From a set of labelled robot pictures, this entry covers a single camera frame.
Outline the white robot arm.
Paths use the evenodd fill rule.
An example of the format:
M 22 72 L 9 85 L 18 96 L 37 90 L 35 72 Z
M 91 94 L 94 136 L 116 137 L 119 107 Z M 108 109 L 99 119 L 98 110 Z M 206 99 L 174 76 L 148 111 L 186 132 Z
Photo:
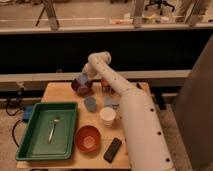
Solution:
M 97 74 L 120 95 L 119 107 L 132 171 L 175 171 L 152 97 L 115 72 L 109 52 L 88 56 L 82 69 L 90 79 Z

